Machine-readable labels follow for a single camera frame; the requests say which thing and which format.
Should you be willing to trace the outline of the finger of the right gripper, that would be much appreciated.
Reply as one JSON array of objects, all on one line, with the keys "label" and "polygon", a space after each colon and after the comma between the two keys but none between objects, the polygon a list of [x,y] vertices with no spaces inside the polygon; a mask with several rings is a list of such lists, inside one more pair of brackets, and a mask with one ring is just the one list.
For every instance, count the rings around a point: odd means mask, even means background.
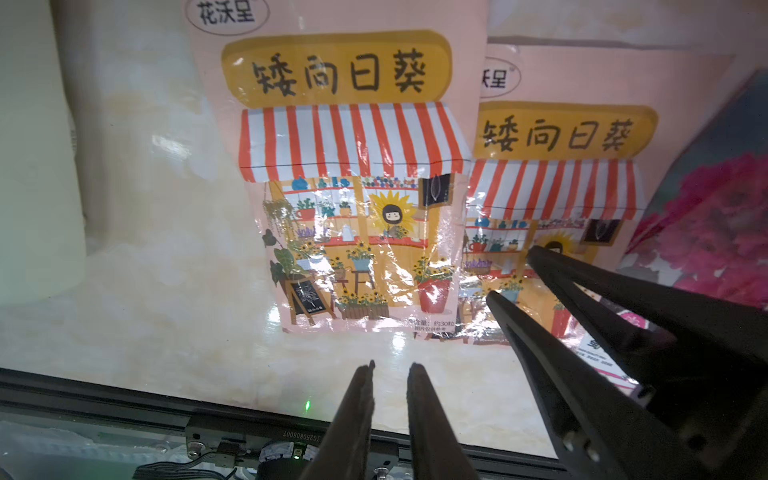
[{"label": "finger of the right gripper", "polygon": [[497,292],[486,303],[530,385],[551,443],[578,479],[705,479],[668,427]]},{"label": "finger of the right gripper", "polygon": [[544,247],[527,261],[620,368],[658,395],[767,385],[767,314],[624,276]]}]

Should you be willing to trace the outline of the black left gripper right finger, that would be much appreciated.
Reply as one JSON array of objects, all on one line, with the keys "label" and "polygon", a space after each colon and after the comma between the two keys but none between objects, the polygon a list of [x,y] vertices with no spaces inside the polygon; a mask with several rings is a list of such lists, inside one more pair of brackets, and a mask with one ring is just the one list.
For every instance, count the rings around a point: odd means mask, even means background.
[{"label": "black left gripper right finger", "polygon": [[422,364],[409,369],[406,399],[414,478],[478,480]]}]

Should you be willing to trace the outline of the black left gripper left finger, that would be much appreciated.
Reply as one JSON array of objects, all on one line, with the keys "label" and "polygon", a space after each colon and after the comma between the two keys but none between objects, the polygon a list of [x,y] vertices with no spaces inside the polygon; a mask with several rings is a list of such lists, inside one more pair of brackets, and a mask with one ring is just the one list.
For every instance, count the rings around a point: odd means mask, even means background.
[{"label": "black left gripper left finger", "polygon": [[375,362],[354,372],[314,459],[300,479],[368,479]]}]

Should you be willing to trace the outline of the pink rose packet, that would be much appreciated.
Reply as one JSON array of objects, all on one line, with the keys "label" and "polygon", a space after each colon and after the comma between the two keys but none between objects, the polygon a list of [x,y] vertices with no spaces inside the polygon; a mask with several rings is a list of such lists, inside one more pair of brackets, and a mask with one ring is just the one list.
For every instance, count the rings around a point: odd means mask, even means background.
[{"label": "pink rose packet", "polygon": [[767,308],[767,72],[745,81],[617,233],[622,275]]}]

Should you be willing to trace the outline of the orange illustrated packet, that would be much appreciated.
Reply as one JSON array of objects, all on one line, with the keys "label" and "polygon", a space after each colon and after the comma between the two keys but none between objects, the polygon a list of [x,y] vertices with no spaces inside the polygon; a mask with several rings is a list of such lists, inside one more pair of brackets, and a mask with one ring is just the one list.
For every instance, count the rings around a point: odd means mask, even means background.
[{"label": "orange illustrated packet", "polygon": [[456,322],[483,1],[185,1],[285,331]]},{"label": "orange illustrated packet", "polygon": [[490,292],[564,338],[571,316],[529,251],[615,267],[732,62],[680,49],[490,44],[456,320],[435,338],[503,343]]}]

